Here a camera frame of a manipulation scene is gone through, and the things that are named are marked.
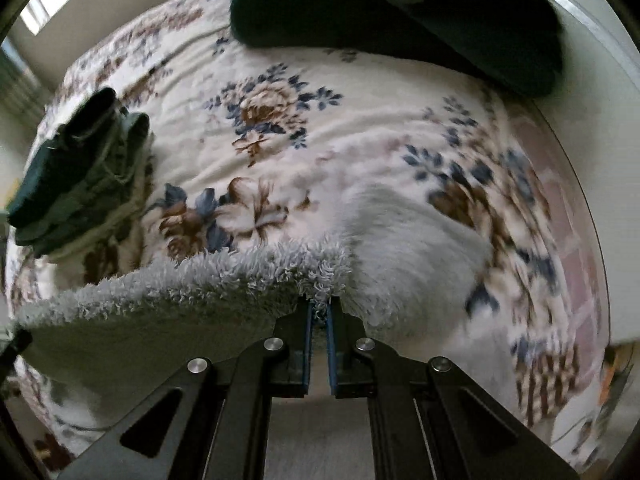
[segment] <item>metal screw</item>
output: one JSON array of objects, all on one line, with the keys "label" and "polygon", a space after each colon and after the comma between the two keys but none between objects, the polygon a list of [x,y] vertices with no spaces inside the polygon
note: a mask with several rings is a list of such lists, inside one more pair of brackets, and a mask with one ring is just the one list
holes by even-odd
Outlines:
[{"label": "metal screw", "polygon": [[195,359],[189,361],[189,363],[187,364],[187,370],[189,370],[192,374],[199,374],[200,372],[206,370],[207,366],[209,366],[209,364],[207,363],[206,359],[203,359],[202,357],[196,357]]},{"label": "metal screw", "polygon": [[376,345],[376,342],[373,341],[370,337],[361,337],[356,341],[356,348],[358,350],[362,350],[363,352],[368,352],[369,350],[373,350],[373,347]]},{"label": "metal screw", "polygon": [[280,350],[284,346],[284,341],[279,337],[270,337],[264,340],[264,347],[267,350],[275,352],[276,350]]},{"label": "metal screw", "polygon": [[437,372],[448,372],[451,370],[451,361],[446,357],[434,357],[431,360],[431,366]]}]

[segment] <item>bed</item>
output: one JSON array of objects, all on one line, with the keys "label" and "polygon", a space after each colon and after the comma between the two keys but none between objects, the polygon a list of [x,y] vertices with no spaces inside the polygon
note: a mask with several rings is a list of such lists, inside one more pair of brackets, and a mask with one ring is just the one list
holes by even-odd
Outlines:
[{"label": "bed", "polygon": [[[242,251],[318,230],[335,189],[315,192],[308,175],[299,181],[325,166],[342,172],[343,189],[383,182],[490,241],[490,264],[465,317],[508,320],[517,412],[549,443],[553,418],[600,371],[608,313],[584,196],[536,107],[423,62],[353,50],[249,50],[230,33],[228,6],[169,0],[69,68],[31,156],[109,86],[150,118],[145,206],[55,258],[35,258],[12,233],[10,315],[158,258]],[[17,372],[25,400],[72,455],[112,423],[100,418],[103,406],[94,404],[104,400],[91,392],[72,391],[24,360]]]}]

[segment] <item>white wall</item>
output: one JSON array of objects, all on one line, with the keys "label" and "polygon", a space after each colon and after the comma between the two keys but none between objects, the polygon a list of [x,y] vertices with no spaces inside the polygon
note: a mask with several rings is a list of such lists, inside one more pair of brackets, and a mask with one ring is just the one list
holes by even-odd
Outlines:
[{"label": "white wall", "polygon": [[564,74],[537,101],[558,136],[587,199],[609,295],[610,341],[640,339],[640,54],[567,0],[557,3]]},{"label": "white wall", "polygon": [[22,178],[34,137],[35,132],[30,132],[0,104],[0,205],[4,204],[15,179]]},{"label": "white wall", "polygon": [[69,0],[34,36],[18,19],[9,36],[50,89],[81,54],[116,28],[166,0]]}]

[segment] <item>black metal arm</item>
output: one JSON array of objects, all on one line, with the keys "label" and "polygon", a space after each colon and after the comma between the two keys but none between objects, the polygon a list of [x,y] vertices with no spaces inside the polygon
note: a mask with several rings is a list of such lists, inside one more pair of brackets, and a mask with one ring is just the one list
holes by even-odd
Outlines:
[{"label": "black metal arm", "polygon": [[[300,300],[293,314],[277,320],[272,337],[237,358],[192,359],[59,478],[261,479],[271,399],[308,391],[311,319]],[[337,298],[328,309],[327,338],[334,396],[368,399],[376,480],[578,478],[453,362],[399,356],[367,338],[361,320],[344,314]],[[14,344],[0,364],[13,362],[21,347]],[[0,447],[0,459],[5,452]]]}]

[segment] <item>folded clothes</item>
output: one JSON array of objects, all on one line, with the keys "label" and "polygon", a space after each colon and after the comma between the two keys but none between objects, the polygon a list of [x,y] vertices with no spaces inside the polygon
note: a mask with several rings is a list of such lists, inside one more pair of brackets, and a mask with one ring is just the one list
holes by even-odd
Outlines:
[{"label": "folded clothes", "polygon": [[[92,100],[96,96],[106,102],[111,100],[109,112],[95,115],[94,121],[88,110],[100,110],[93,108]],[[57,148],[52,150],[49,145],[43,144],[34,161],[42,160],[44,164],[31,172],[28,181],[28,190],[21,194],[27,197],[23,203],[26,207],[18,209],[25,215],[25,209],[31,213],[30,222],[14,224],[14,216],[10,212],[10,223],[17,227],[15,242],[20,246],[32,246],[36,257],[50,254],[60,247],[69,244],[76,238],[103,224],[105,219],[126,206],[132,199],[134,189],[134,176],[139,173],[140,167],[146,163],[146,141],[149,136],[149,118],[146,114],[129,113],[115,99],[111,89],[105,89],[94,94],[85,103],[72,120],[59,128]],[[70,137],[76,142],[70,150],[64,137]],[[78,142],[84,137],[88,142]],[[42,150],[52,152],[38,159]],[[68,184],[71,178],[66,180],[55,179],[47,183],[48,178],[56,174],[64,174],[69,171],[66,164],[71,164],[69,157],[74,155],[78,160],[73,161],[70,170],[74,179],[81,173],[82,178]],[[42,190],[50,189],[56,193],[52,200],[37,200],[43,197]],[[50,203],[46,211],[36,216],[43,204]]]},{"label": "folded clothes", "polygon": [[55,137],[42,143],[7,206],[13,227],[41,218],[60,194],[85,177],[120,107],[114,90],[103,88],[89,97],[67,124],[58,127]]},{"label": "folded clothes", "polygon": [[484,76],[524,96],[551,92],[560,25],[546,0],[232,0],[249,46],[355,48]]}]

